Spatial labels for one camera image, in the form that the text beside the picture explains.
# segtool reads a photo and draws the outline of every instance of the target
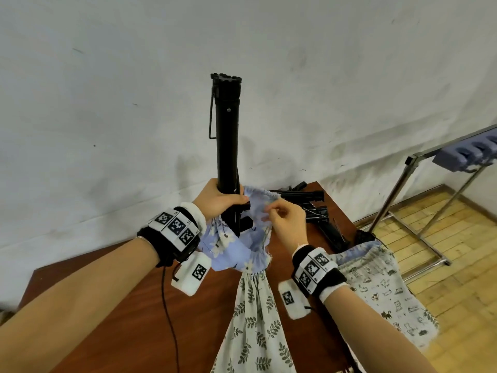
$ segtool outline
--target table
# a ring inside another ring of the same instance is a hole
[[[305,190],[322,189],[310,183]],[[325,193],[330,219],[334,219],[345,238],[353,240],[356,228],[335,202]],[[308,224],[309,243],[332,252],[320,231]],[[118,248],[109,246],[34,271],[20,307],[72,272]],[[291,320],[278,294],[278,283],[292,273],[290,256],[272,234],[268,246],[273,260],[266,274],[275,294],[288,347],[297,372],[334,373],[349,364],[336,326],[323,326],[311,312]],[[209,372],[233,316],[241,273],[234,269],[210,271],[198,292],[188,297],[172,288],[172,269],[166,270],[165,300],[177,335],[182,372]],[[109,314],[109,316],[53,372],[114,373],[175,371],[175,350],[160,298],[162,270],[151,271]]]

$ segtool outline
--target wall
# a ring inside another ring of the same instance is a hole
[[[497,115],[497,0],[0,0],[0,304],[216,174],[209,74],[243,78],[239,174],[355,220],[409,153]],[[421,169],[401,194],[443,182]]]
[[[469,177],[470,174],[467,173],[453,173],[446,177],[445,183],[451,188],[459,189]],[[463,195],[497,216],[496,183],[497,167],[493,165],[486,168],[463,192]]]

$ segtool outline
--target person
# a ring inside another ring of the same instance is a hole
[[[212,219],[247,201],[243,195],[221,194],[217,180],[211,179],[192,203],[205,219]],[[308,245],[301,207],[279,199],[265,212],[289,254]],[[152,245],[137,237],[49,288],[0,327],[0,372],[52,370],[158,262]],[[348,286],[334,290],[323,302],[368,373],[436,372],[402,333]]]

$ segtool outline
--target blue floral fabric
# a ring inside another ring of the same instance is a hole
[[[280,195],[251,186],[245,187],[244,194],[249,197],[251,208],[243,212],[242,217],[249,216],[253,219],[253,227],[237,237],[218,216],[207,226],[198,245],[212,259],[212,269],[215,271],[234,268],[257,274],[266,269],[271,261],[271,256],[265,249],[271,236],[271,223],[262,218],[267,216],[264,207],[277,200]]]

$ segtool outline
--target metal frame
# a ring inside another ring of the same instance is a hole
[[[497,127],[497,124],[491,125],[487,128],[483,128],[479,131],[476,131],[474,133],[471,133],[469,135],[460,137],[455,140],[451,140],[447,143],[440,144],[434,148],[424,150],[422,152],[414,153],[413,155],[410,155],[406,159],[406,167],[404,168],[404,171],[402,172],[400,178],[397,180],[394,188],[390,192],[390,194],[387,197],[387,200],[381,207],[381,210],[378,212],[376,215],[374,221],[369,227],[369,231],[372,232],[374,228],[378,225],[378,223],[384,219],[388,218],[393,218],[395,219],[399,224],[401,224],[407,231],[409,231],[415,238],[419,239],[421,242],[423,242],[425,245],[427,245],[437,256],[438,260],[434,262],[433,264],[430,264],[427,267],[424,267],[420,269],[419,271],[414,272],[413,274],[409,275],[404,279],[405,282],[413,279],[416,276],[419,276],[423,274],[424,272],[427,272],[430,269],[433,269],[434,267],[440,265],[440,264],[445,264],[447,266],[451,265],[451,261],[449,258],[447,258],[443,253],[438,251],[430,242],[428,242],[424,237],[423,234],[430,228],[430,226],[433,225],[433,223],[440,217],[440,215],[451,205],[451,203],[456,200],[460,194],[463,193],[463,191],[469,187],[469,185],[481,174],[481,172],[487,167],[487,165],[482,165],[476,170],[470,178],[463,184],[463,186],[454,194],[452,197],[447,201],[447,203],[442,207],[435,215],[433,218],[423,227],[420,231],[415,231],[413,230],[409,225],[407,225],[405,222],[403,222],[399,217],[397,217],[394,213],[390,212],[389,209],[392,206],[393,202],[401,192],[402,188],[405,186],[407,180],[409,177],[414,173],[414,171],[418,168],[419,163],[421,161],[424,161],[427,158],[431,158],[435,156],[440,150],[442,150],[444,147],[449,146],[451,144],[458,143],[460,141],[463,141],[465,139],[468,139],[470,137],[479,135],[483,132],[490,131],[491,129],[494,129]]]

